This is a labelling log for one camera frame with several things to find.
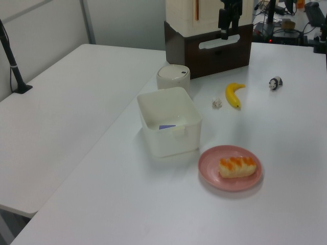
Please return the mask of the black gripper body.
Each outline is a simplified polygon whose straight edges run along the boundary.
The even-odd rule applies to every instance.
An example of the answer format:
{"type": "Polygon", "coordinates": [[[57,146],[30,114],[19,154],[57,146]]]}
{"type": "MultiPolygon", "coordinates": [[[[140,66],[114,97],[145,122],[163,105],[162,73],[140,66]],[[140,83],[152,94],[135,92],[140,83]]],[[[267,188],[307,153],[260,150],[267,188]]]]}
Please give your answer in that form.
{"type": "Polygon", "coordinates": [[[224,9],[227,10],[228,13],[242,13],[242,0],[221,0],[221,2],[224,4],[224,9]]]}

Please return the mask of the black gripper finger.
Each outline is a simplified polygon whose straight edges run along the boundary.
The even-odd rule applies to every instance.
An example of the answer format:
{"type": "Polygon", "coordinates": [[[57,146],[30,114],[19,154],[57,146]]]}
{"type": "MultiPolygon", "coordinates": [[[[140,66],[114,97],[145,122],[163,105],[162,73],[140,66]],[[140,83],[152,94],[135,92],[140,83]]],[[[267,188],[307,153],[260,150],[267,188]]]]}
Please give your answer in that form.
{"type": "Polygon", "coordinates": [[[218,28],[221,29],[221,39],[228,39],[228,31],[230,26],[229,13],[226,9],[219,10],[219,20],[218,20],[218,28]]]}
{"type": "Polygon", "coordinates": [[[241,13],[239,11],[236,11],[236,12],[232,13],[231,23],[232,23],[232,28],[233,29],[238,28],[240,16],[241,16],[241,13]]]}

